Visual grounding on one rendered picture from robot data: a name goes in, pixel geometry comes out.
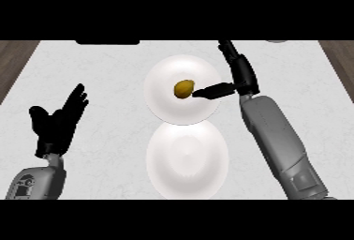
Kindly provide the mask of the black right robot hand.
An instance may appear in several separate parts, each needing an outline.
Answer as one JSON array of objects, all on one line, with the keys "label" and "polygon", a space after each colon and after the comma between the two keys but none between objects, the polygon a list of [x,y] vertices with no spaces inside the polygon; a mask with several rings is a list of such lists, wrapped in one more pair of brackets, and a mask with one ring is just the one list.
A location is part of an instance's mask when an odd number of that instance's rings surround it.
[{"label": "black right robot hand", "polygon": [[221,82],[197,89],[191,93],[191,96],[194,98],[216,99],[231,94],[237,94],[238,96],[257,94],[254,71],[246,56],[235,51],[232,43],[228,40],[218,41],[218,50],[229,66],[231,82]]}]

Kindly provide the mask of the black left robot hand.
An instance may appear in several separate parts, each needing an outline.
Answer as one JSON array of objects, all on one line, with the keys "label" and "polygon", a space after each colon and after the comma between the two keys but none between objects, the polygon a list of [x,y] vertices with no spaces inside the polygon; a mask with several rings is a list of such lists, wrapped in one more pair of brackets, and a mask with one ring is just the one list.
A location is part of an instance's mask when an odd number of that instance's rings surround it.
[{"label": "black left robot hand", "polygon": [[32,131],[38,137],[33,155],[38,158],[49,154],[61,156],[66,153],[86,104],[83,85],[79,83],[63,107],[52,114],[48,114],[39,106],[30,106]]}]

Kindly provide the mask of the yellow lemon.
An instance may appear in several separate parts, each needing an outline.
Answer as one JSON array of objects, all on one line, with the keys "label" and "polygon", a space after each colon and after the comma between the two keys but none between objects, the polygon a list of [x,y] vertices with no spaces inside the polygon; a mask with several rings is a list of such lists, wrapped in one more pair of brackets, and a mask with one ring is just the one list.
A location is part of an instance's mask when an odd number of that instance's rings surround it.
[{"label": "yellow lemon", "polygon": [[178,81],[173,85],[173,96],[176,98],[187,98],[193,92],[193,80]]}]

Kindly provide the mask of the white round plate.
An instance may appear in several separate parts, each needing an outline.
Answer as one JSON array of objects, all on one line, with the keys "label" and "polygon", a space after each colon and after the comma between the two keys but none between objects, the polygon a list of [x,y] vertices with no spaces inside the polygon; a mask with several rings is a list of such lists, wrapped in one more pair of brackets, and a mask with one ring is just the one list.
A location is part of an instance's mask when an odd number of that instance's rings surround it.
[{"label": "white round plate", "polygon": [[213,113],[219,100],[193,97],[191,93],[221,83],[213,66],[191,55],[172,55],[150,69],[142,82],[148,110],[173,125],[203,121]]},{"label": "white round plate", "polygon": [[166,199],[209,199],[228,166],[225,140],[207,120],[187,126],[160,124],[145,147],[145,171]]}]

